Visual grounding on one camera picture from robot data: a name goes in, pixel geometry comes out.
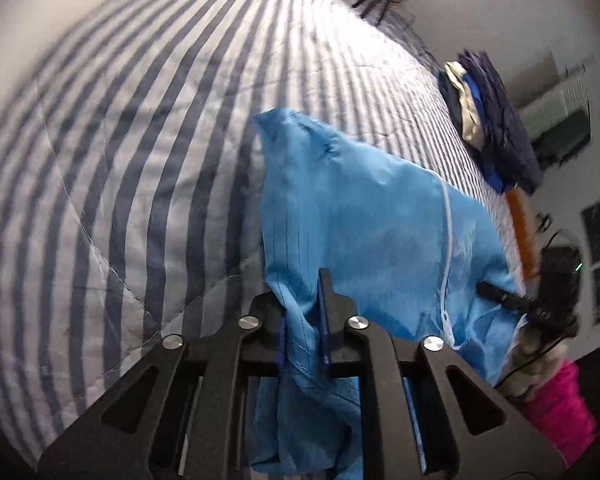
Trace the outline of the pink sleeved right forearm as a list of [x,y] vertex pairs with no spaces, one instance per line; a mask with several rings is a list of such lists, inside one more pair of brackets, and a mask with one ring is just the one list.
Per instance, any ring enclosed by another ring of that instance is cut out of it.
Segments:
[[521,413],[572,466],[594,442],[596,422],[580,393],[579,367],[565,361],[531,400],[521,403]]

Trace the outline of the right hand in grey glove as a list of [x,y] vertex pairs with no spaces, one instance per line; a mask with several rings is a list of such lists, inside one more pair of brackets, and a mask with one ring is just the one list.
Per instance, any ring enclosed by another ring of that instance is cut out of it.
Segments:
[[500,391],[510,398],[531,400],[560,370],[568,354],[561,341],[542,344],[541,332],[526,324],[518,330],[517,342],[501,378]]

